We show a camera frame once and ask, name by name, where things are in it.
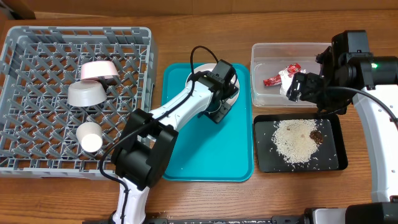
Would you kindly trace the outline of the red snack wrapper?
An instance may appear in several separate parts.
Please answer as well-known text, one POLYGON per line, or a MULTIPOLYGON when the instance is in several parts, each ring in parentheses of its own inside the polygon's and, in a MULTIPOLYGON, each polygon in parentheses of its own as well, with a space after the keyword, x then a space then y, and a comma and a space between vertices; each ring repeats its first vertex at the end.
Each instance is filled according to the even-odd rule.
POLYGON ((302 67, 298 63, 290 64, 281 70, 276 76, 263 80, 265 86, 282 84, 283 81, 291 81, 294 74, 301 72, 302 67))

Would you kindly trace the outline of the large white plate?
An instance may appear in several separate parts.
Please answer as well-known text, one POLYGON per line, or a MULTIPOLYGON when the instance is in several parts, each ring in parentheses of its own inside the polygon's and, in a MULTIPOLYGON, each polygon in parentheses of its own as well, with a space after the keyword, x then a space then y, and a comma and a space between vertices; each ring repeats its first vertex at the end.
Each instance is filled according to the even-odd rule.
MULTIPOLYGON (((215 66, 216 66, 215 63, 205 63, 203 65, 199 65, 198 67, 194 68, 194 72, 196 73, 196 72, 212 71, 215 68, 215 66)), ((234 74, 230 83, 234 85, 234 89, 236 89, 236 91, 229 98, 226 99, 226 102, 230 106, 233 106, 239 96, 239 81, 237 73, 234 74)))

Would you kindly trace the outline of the brown food scrap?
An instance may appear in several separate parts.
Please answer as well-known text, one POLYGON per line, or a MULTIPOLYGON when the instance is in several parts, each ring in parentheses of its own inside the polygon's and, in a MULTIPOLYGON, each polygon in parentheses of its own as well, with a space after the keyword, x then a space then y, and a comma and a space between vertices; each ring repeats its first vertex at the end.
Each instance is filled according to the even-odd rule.
POLYGON ((310 138, 318 145, 323 143, 323 135, 319 131, 312 131, 310 133, 310 138))

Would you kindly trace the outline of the white rice pile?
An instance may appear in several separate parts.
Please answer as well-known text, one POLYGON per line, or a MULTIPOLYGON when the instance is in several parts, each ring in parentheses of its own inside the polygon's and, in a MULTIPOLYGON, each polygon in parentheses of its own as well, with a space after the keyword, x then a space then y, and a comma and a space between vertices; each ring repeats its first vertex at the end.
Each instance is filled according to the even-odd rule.
POLYGON ((309 161, 319 146, 310 138, 310 133, 316 130, 314 121, 282 121, 272 135, 272 140, 277 146, 277 152, 285 156, 288 163, 304 163, 309 161))

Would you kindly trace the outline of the small pink plate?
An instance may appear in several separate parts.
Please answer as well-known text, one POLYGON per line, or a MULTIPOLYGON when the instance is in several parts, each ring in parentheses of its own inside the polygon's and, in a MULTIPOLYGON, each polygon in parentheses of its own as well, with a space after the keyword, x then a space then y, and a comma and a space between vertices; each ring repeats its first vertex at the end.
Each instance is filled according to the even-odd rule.
POLYGON ((110 79, 118 75, 119 73, 113 62, 99 60, 84 63, 81 66, 80 78, 82 80, 96 80, 99 78, 110 79))

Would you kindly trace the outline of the grey bowl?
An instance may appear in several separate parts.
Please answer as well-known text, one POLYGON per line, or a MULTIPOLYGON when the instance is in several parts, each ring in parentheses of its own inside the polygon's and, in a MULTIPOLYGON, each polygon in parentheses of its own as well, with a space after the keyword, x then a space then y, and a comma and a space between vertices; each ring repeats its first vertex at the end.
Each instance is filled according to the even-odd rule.
POLYGON ((67 103, 71 106, 87 107, 102 103, 107 94, 100 82, 82 80, 68 87, 67 103))

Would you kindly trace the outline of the white cup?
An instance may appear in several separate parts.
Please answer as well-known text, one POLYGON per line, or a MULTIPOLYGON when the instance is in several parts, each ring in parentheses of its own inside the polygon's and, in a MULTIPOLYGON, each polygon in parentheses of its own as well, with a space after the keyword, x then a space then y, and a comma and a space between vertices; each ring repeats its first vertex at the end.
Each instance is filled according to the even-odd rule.
POLYGON ((103 146, 101 126, 94 122, 85 122, 76 130, 79 144, 86 152, 97 152, 103 146))

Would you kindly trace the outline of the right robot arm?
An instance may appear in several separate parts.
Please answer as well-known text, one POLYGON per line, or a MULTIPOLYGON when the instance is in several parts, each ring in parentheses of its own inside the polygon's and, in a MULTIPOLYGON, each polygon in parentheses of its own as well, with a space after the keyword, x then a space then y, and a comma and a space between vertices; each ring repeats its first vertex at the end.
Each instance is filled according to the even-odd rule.
POLYGON ((397 223, 397 57, 374 56, 365 30, 346 30, 316 61, 320 73, 296 73, 286 96, 315 103, 319 114, 345 114, 353 104, 371 164, 372 201, 307 208, 299 223, 397 223))

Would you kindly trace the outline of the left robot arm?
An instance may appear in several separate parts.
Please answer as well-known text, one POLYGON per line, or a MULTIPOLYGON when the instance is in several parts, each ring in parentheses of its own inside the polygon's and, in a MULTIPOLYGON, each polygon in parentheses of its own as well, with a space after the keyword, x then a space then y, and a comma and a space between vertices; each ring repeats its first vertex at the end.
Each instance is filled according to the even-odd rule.
POLYGON ((238 93, 235 68, 219 60, 211 70, 192 71, 185 88, 160 108, 130 114, 111 156, 121 189, 110 223, 144 222, 149 189, 165 173, 178 132, 198 114, 219 123, 238 93))

